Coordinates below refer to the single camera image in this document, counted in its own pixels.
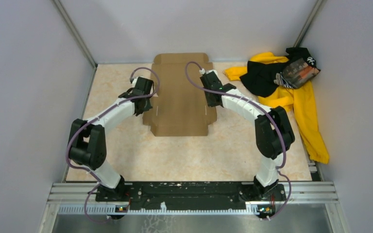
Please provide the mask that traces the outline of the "brown cardboard box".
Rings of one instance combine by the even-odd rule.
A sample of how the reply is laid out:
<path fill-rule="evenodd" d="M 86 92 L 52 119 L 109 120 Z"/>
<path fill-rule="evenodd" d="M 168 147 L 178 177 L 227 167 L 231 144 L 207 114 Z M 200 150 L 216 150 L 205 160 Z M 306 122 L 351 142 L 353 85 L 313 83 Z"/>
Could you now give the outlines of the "brown cardboard box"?
<path fill-rule="evenodd" d="M 207 136 L 208 126 L 217 120 L 215 108 L 208 107 L 201 85 L 197 62 L 205 70 L 213 63 L 206 53 L 162 53 L 155 56 L 152 70 L 160 79 L 160 87 L 151 98 L 152 109 L 143 114 L 142 123 L 154 136 Z"/>

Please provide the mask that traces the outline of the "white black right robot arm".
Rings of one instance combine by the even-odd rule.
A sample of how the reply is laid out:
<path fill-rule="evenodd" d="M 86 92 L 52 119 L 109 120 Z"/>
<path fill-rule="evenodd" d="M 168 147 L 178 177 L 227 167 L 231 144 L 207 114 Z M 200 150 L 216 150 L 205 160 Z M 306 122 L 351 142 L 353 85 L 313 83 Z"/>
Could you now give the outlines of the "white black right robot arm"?
<path fill-rule="evenodd" d="M 283 107 L 271 108 L 242 94 L 234 85 L 222 84 L 215 70 L 200 69 L 208 106 L 229 109 L 254 126 L 261 167 L 254 177 L 254 194 L 267 200 L 277 186 L 279 170 L 286 165 L 287 150 L 295 141 L 288 115 Z"/>

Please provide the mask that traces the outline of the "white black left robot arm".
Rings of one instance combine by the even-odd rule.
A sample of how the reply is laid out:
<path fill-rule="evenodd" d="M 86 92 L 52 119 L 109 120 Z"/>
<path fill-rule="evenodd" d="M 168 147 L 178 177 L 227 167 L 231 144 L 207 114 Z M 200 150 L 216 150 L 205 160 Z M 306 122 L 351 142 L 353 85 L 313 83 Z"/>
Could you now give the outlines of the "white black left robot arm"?
<path fill-rule="evenodd" d="M 151 97 L 160 88 L 160 80 L 138 76 L 131 78 L 132 87 L 99 114 L 72 122 L 66 150 L 70 168 L 90 173 L 115 201 L 126 195 L 123 177 L 108 163 L 106 136 L 128 117 L 138 116 L 152 108 Z"/>

